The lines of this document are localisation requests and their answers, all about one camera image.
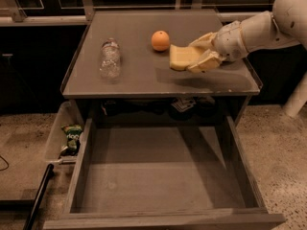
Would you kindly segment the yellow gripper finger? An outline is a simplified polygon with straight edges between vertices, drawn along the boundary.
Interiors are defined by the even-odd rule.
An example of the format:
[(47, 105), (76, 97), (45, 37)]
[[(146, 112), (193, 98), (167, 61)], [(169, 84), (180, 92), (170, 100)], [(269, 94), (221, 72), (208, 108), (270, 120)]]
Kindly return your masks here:
[(188, 64), (187, 70), (192, 73), (206, 72), (218, 68), (224, 60), (225, 57), (223, 57), (221, 54), (208, 49), (193, 59)]
[(192, 41), (190, 43), (191, 47), (202, 47), (206, 49), (212, 49), (214, 47), (214, 39), (216, 37), (216, 33), (207, 33), (198, 39)]

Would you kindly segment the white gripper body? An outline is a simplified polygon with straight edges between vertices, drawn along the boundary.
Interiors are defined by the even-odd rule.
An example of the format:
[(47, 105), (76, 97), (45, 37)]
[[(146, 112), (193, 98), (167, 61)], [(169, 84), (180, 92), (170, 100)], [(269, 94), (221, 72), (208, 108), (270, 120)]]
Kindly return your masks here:
[(234, 21), (220, 28), (213, 40), (213, 44), (216, 51), (224, 57), (225, 61), (233, 62), (248, 55), (239, 21)]

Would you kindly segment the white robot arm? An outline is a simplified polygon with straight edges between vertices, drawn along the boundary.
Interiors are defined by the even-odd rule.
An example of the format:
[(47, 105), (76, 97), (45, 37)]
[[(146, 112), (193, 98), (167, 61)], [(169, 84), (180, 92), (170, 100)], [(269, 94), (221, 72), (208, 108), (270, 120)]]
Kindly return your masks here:
[(301, 44), (307, 48), (307, 0), (275, 0), (272, 11), (222, 26), (190, 43), (203, 53), (188, 64), (192, 73), (219, 67), (261, 49), (280, 49)]

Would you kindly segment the white robot base leg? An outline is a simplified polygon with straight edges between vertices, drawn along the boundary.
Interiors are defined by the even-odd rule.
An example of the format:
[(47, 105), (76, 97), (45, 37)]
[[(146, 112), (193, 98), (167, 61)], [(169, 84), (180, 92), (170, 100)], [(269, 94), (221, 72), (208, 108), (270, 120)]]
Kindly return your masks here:
[(304, 74), (294, 92), (289, 97), (288, 101), (283, 106), (284, 112), (295, 117), (301, 108), (307, 103), (307, 73)]

